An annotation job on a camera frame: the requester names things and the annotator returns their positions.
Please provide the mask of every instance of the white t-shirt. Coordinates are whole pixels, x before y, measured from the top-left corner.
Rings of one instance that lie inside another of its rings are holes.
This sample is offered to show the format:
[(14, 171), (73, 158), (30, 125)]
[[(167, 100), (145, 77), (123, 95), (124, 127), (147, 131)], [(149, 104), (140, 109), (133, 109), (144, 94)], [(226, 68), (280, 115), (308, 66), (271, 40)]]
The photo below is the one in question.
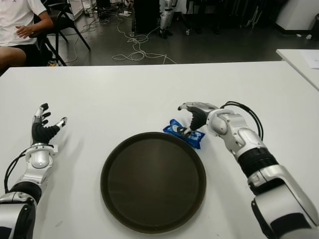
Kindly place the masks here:
[(0, 46), (28, 45), (35, 38), (19, 37), (15, 26), (33, 24), (34, 14), (46, 11), (40, 0), (0, 0)]

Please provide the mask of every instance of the black shorts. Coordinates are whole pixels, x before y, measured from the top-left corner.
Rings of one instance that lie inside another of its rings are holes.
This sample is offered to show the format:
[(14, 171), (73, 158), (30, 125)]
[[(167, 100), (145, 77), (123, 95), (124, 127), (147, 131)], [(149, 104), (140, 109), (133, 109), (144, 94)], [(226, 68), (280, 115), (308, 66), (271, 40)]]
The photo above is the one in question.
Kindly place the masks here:
[(43, 66), (40, 51), (35, 44), (12, 46), (24, 51), (26, 55), (25, 66)]

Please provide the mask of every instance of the paper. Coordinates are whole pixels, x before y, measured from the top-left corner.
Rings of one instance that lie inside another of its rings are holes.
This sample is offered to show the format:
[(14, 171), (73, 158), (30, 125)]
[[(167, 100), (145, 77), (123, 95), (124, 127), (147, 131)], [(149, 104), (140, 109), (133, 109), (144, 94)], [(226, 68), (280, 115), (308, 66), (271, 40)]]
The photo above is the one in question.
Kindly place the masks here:
[(299, 50), (312, 69), (319, 70), (319, 50)]

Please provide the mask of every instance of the round tray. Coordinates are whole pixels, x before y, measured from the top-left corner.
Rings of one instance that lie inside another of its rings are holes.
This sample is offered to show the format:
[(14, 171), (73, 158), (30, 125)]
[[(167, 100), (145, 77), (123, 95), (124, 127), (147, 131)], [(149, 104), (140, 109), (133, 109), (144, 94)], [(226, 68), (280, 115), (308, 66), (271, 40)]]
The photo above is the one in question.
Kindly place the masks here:
[(183, 140), (159, 132), (126, 139), (110, 154), (101, 175), (103, 200), (125, 226), (157, 234), (186, 223), (198, 210), (206, 174)]

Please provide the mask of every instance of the blue snack bag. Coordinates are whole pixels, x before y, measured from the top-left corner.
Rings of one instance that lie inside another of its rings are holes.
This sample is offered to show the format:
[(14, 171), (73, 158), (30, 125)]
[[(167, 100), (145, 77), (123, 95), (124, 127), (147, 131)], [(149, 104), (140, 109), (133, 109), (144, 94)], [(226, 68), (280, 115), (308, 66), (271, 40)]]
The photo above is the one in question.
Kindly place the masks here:
[(175, 135), (182, 140), (184, 140), (186, 143), (188, 143), (190, 146), (200, 149), (199, 142), (201, 139), (205, 136), (203, 132), (200, 131), (194, 131), (192, 132), (188, 137), (183, 137), (183, 132), (187, 128), (183, 127), (177, 120), (171, 119), (169, 121), (169, 126), (166, 126), (163, 131), (165, 133), (170, 133), (172, 135)]

